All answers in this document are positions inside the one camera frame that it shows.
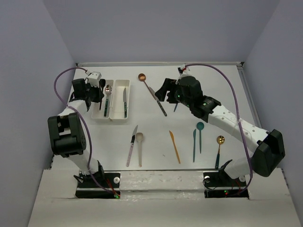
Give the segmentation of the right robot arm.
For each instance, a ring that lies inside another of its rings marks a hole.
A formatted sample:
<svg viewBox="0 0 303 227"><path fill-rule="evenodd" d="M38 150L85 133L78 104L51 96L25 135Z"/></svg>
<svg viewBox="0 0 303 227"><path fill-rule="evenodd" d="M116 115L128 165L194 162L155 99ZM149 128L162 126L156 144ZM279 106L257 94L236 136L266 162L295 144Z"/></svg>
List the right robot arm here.
<svg viewBox="0 0 303 227"><path fill-rule="evenodd" d="M193 76L179 80L166 78L155 95L161 102L187 106L193 116L224 130L248 149L248 157L230 161L218 173L218 180L222 185L230 185L236 178L250 173L268 177L285 157L280 131L267 131L238 119L219 101L204 95L200 82Z"/></svg>

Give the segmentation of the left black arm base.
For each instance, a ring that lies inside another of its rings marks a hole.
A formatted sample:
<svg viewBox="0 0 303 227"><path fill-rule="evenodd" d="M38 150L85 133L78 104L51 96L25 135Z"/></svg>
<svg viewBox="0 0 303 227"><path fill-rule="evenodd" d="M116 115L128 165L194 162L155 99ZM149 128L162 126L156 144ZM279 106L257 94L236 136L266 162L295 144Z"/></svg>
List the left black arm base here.
<svg viewBox="0 0 303 227"><path fill-rule="evenodd" d="M82 174L73 176L77 181L75 196L79 199L120 199L120 172L105 172L105 178L96 182Z"/></svg>

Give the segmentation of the steel knife green handle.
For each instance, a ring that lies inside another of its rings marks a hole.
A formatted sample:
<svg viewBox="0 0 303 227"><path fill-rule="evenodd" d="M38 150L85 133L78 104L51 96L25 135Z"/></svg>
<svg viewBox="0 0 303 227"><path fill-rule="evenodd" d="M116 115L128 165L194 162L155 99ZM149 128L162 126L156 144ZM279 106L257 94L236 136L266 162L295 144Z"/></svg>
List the steel knife green handle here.
<svg viewBox="0 0 303 227"><path fill-rule="evenodd" d="M123 102L124 102L124 118L127 118L127 94L126 94L126 87L123 91Z"/></svg>

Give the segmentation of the silver spoon green handle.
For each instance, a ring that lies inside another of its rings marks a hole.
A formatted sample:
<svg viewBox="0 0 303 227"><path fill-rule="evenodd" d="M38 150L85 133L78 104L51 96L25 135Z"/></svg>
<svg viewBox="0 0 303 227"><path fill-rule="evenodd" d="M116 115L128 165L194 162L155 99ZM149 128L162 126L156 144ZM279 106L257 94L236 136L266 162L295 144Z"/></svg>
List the silver spoon green handle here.
<svg viewBox="0 0 303 227"><path fill-rule="evenodd" d="M110 85L107 85L105 88L106 92L106 104L105 104L105 109L104 109L104 117L107 116L107 110L108 110L108 105L109 105L109 97L112 94L112 87Z"/></svg>

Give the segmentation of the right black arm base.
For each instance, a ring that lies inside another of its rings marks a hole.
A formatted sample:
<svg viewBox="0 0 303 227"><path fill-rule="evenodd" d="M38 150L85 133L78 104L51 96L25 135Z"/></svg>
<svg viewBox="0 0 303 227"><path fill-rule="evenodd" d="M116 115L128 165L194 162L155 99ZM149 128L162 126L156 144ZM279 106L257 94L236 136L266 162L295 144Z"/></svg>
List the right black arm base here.
<svg viewBox="0 0 303 227"><path fill-rule="evenodd" d="M205 198L249 198L248 190L241 192L247 184L239 178L231 179L225 173L204 172L203 185Z"/></svg>

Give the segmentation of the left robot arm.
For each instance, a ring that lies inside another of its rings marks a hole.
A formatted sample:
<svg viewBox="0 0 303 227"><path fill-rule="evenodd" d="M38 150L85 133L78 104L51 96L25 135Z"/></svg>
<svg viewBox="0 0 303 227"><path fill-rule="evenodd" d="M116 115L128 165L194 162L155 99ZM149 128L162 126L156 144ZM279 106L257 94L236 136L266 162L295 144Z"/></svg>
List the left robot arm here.
<svg viewBox="0 0 303 227"><path fill-rule="evenodd" d="M104 183L105 173L100 162L92 157L92 148L87 147L91 137L85 132L88 126L82 120L92 103L102 102L104 86L104 79L73 80L74 91L67 107L47 120L53 154L70 160L80 169L81 176L77 177L80 183L88 180L95 187Z"/></svg>

